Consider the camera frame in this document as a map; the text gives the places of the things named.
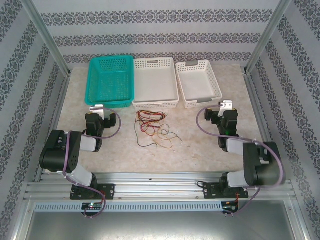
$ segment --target striped wall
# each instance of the striped wall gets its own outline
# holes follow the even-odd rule
[[[34,0],[70,68],[130,54],[245,66],[279,0]]]
[[[320,0],[293,0],[251,73],[311,239],[320,239],[319,17]]]
[[[0,3],[0,240],[34,180],[65,76],[19,0]]]

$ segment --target green basket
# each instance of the green basket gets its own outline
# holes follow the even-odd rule
[[[126,108],[135,98],[134,58],[130,55],[92,58],[84,101],[106,108]]]

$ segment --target white storage tray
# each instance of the white storage tray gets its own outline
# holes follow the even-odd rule
[[[222,98],[208,60],[178,62],[175,67],[186,109],[216,104]]]
[[[136,110],[175,108],[179,102],[177,77],[172,57],[134,60],[134,100]]]

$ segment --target robotic arm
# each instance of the robotic arm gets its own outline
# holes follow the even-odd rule
[[[220,103],[219,111],[207,108],[204,117],[218,128],[222,136],[239,137],[237,134],[238,111],[233,108],[231,100]],[[226,172],[219,183],[203,184],[204,197],[208,199],[248,198],[244,190],[253,186],[273,186],[281,176],[279,164],[275,157],[263,146],[241,139],[218,137],[219,147],[227,152],[243,156],[243,170]],[[280,159],[279,150],[275,142],[264,142]]]
[[[79,162],[80,151],[98,152],[102,146],[104,129],[110,129],[117,123],[115,113],[104,119],[104,110],[90,108],[91,112],[85,115],[86,130],[83,132],[72,131],[69,136],[69,152],[66,167],[67,177],[75,182],[72,185],[71,200],[98,200],[102,196],[92,190],[80,187],[87,186],[99,192],[105,193],[108,200],[113,199],[114,184],[98,184],[96,176],[82,167]],[[53,130],[42,150],[39,164],[43,169],[63,175],[66,160],[67,132]]]

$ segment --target table surface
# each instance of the table surface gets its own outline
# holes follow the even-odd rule
[[[242,137],[261,140],[240,66],[213,65],[212,68],[223,99],[232,100],[233,107],[238,110],[237,133]],[[89,112],[89,106],[84,102],[87,75],[86,67],[76,67],[72,70],[58,130],[82,132],[86,128],[85,114]],[[182,96],[179,98],[177,108],[153,111],[163,111],[167,114],[165,123],[170,125],[170,131],[179,135],[182,142],[178,138],[173,139],[171,149],[160,146],[157,148],[155,145],[138,146],[134,130],[136,110],[133,106],[116,108],[122,120],[120,132],[113,138],[103,140],[99,152],[81,151],[79,162],[93,173],[227,172],[242,169],[242,156],[222,151],[216,137],[204,134],[198,129],[196,115],[202,107],[185,109]],[[205,130],[219,133],[216,125],[205,121],[204,113],[199,122]],[[117,126],[105,129],[103,136],[114,133]],[[151,137],[140,132],[138,124],[136,129],[140,144],[152,143]]]

